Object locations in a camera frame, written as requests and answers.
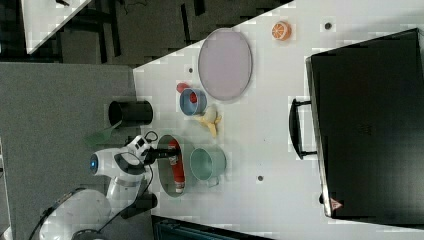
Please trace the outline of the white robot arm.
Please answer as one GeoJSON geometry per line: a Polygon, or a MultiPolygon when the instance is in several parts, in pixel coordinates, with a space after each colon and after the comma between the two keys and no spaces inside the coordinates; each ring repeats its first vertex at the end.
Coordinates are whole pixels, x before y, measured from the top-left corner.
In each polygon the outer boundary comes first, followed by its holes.
{"type": "Polygon", "coordinates": [[[94,152],[89,169],[109,179],[107,191],[80,187],[64,194],[40,219],[39,240],[109,240],[102,230],[118,215],[130,212],[144,195],[142,183],[153,178],[146,168],[180,154],[177,147],[155,148],[142,135],[121,148],[94,152]]]}

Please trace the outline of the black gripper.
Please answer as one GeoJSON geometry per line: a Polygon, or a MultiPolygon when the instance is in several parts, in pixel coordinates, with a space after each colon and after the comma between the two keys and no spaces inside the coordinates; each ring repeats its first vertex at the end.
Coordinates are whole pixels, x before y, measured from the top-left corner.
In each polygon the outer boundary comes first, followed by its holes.
{"type": "MultiPolygon", "coordinates": [[[[170,149],[168,150],[168,157],[178,156],[179,150],[170,149]]],[[[164,149],[154,149],[150,148],[143,153],[144,163],[145,164],[153,164],[157,159],[166,158],[167,153],[164,149]]]]}

